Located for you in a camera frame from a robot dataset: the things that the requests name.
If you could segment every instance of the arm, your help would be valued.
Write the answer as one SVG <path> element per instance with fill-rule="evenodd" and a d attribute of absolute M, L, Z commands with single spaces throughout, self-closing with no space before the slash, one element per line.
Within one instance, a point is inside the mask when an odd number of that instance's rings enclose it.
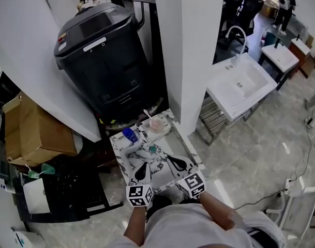
<path fill-rule="evenodd" d="M 130 221 L 124 233 L 124 236 L 129 238 L 138 246 L 143 245 L 146 222 L 146 208 L 136 207 L 133 209 Z"/>
<path fill-rule="evenodd" d="M 203 192 L 200 195 L 200 203 L 204 207 L 204 209 L 209 213 L 210 217 L 216 222 L 221 228 L 224 230 L 232 229 L 235 224 L 229 219 L 229 215 L 231 213 L 237 214 L 237 212 L 220 202 L 215 197 L 211 196 L 207 192 Z"/>

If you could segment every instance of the blue bottle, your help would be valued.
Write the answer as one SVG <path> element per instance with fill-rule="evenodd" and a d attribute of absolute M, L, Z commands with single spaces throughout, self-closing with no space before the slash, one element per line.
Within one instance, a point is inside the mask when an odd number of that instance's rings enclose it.
<path fill-rule="evenodd" d="M 131 142 L 135 143 L 138 141 L 138 137 L 136 136 L 136 134 L 134 133 L 134 131 L 132 131 L 130 128 L 125 128 L 122 130 L 123 135 L 130 140 Z"/>

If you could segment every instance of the marble tray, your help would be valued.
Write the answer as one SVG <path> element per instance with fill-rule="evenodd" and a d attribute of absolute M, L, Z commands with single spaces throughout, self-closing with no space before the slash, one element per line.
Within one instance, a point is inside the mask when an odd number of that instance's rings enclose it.
<path fill-rule="evenodd" d="M 148 143 L 140 138 L 135 126 L 131 129 L 139 139 L 136 143 L 130 142 L 122 133 L 110 137 L 110 141 L 127 185 L 130 183 L 129 177 L 132 170 L 143 162 L 148 162 L 152 172 L 154 192 L 159 193 L 174 186 L 176 182 L 166 160 L 168 155 L 188 157 L 198 170 L 205 169 L 205 166 L 187 136 L 182 133 L 179 123 L 170 110 L 155 115 L 153 118 L 162 120 L 164 130 L 159 134 L 153 133 L 149 127 L 149 119 L 145 120 L 143 128 L 148 135 Z M 149 151 L 151 145 L 156 146 L 156 152 Z"/>

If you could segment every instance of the faucet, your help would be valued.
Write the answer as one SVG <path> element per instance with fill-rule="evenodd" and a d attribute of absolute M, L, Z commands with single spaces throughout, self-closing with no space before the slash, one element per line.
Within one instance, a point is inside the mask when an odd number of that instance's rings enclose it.
<path fill-rule="evenodd" d="M 244 52 L 244 50 L 245 50 L 245 47 L 246 47 L 246 44 L 247 44 L 247 36 L 246 36 L 246 33 L 244 32 L 244 30 L 243 30 L 242 28 L 240 28 L 239 26 L 231 26 L 230 29 L 229 29 L 229 31 L 227 32 L 227 34 L 226 34 L 226 36 L 225 36 L 226 38 L 229 37 L 229 34 L 230 34 L 230 32 L 231 32 L 231 29 L 233 29 L 233 28 L 238 28 L 238 29 L 240 29 L 240 30 L 242 31 L 242 33 L 244 34 L 245 42 L 244 42 L 244 45 L 243 45 L 243 47 L 242 47 L 242 49 L 241 49 L 241 52 L 240 52 L 240 55 L 241 55 L 241 54 L 243 54 L 243 52 Z M 239 54 L 237 54 L 237 55 L 231 60 L 232 64 L 235 64 L 235 63 L 236 63 L 236 60 L 237 60 L 238 56 L 239 56 Z"/>

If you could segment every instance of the white shirt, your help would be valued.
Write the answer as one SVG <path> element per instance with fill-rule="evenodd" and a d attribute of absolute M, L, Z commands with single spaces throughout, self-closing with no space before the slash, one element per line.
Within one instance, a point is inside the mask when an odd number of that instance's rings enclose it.
<path fill-rule="evenodd" d="M 286 241 L 281 230 L 263 212 L 244 218 L 249 227 L 264 230 L 279 247 Z M 145 230 L 144 248 L 195 248 L 209 244 L 224 244 L 236 248 L 260 247 L 240 228 L 224 230 L 212 221 L 200 204 L 171 205 L 156 211 Z M 122 236 L 108 248 L 137 248 L 130 239 Z"/>

